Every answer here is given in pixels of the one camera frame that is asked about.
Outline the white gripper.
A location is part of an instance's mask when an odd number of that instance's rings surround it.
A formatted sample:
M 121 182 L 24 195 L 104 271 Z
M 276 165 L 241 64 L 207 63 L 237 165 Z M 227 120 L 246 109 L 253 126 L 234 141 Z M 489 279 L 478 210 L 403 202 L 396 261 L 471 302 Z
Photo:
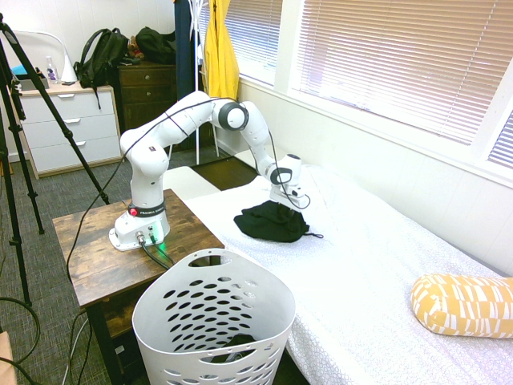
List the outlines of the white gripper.
M 288 207 L 290 218 L 300 214 L 294 210 L 300 208 L 300 192 L 295 186 L 272 184 L 269 196 L 272 201 L 277 202 L 277 213 L 286 213 L 286 207 Z

